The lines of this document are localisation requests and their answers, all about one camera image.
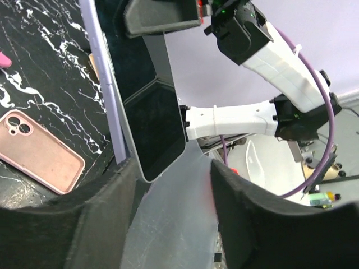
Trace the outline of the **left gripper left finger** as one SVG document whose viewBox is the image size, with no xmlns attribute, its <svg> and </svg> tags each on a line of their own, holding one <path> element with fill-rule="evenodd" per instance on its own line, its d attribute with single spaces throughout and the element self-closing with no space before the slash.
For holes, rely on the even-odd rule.
<svg viewBox="0 0 359 269">
<path fill-rule="evenodd" d="M 137 164 L 127 159 L 39 207 L 1 209 L 2 268 L 119 268 Z"/>
</svg>

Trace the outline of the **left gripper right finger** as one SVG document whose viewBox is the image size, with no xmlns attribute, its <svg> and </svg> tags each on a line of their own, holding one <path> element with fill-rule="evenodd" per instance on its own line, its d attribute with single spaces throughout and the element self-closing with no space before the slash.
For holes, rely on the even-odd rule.
<svg viewBox="0 0 359 269">
<path fill-rule="evenodd" d="M 357 268 L 358 203 L 329 210 L 282 199 L 218 160 L 211 186 L 228 268 Z"/>
</svg>

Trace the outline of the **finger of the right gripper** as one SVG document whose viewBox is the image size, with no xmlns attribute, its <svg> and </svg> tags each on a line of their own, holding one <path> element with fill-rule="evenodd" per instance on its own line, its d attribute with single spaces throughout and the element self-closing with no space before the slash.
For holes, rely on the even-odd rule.
<svg viewBox="0 0 359 269">
<path fill-rule="evenodd" d="M 200 25 L 199 2 L 132 0 L 123 18 L 131 38 L 186 30 Z"/>
</svg>

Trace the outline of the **pink phone case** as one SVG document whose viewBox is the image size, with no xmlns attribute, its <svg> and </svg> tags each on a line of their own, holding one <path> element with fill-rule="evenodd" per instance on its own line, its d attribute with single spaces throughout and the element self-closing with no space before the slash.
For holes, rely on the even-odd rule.
<svg viewBox="0 0 359 269">
<path fill-rule="evenodd" d="M 85 160 L 24 112 L 1 116 L 1 160 L 53 192 L 71 192 Z"/>
</svg>

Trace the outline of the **phone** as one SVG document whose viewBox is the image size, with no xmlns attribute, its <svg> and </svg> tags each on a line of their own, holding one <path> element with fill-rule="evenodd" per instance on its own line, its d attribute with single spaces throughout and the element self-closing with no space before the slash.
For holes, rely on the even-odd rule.
<svg viewBox="0 0 359 269">
<path fill-rule="evenodd" d="M 155 181 L 184 152 L 186 139 L 163 35 L 129 38 L 127 1 L 97 1 L 120 119 L 141 179 Z"/>
</svg>

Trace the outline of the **purple phone case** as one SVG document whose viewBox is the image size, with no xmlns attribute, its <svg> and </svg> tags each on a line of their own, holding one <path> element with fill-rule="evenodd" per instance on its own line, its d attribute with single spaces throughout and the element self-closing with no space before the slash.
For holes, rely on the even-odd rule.
<svg viewBox="0 0 359 269">
<path fill-rule="evenodd" d="M 119 96 L 114 85 L 114 71 L 108 54 L 107 40 L 100 27 L 95 2 L 80 0 L 79 5 L 102 88 L 115 160 L 119 164 L 127 157 L 127 154 L 119 119 Z"/>
</svg>

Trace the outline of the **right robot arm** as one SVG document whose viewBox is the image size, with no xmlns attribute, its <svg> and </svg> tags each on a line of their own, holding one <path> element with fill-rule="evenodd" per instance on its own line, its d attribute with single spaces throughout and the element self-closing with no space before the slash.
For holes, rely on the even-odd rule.
<svg viewBox="0 0 359 269">
<path fill-rule="evenodd" d="M 342 108 L 326 73 L 251 1 L 129 1 L 124 21 L 150 49 L 163 35 L 189 139 L 313 140 L 334 127 Z"/>
</svg>

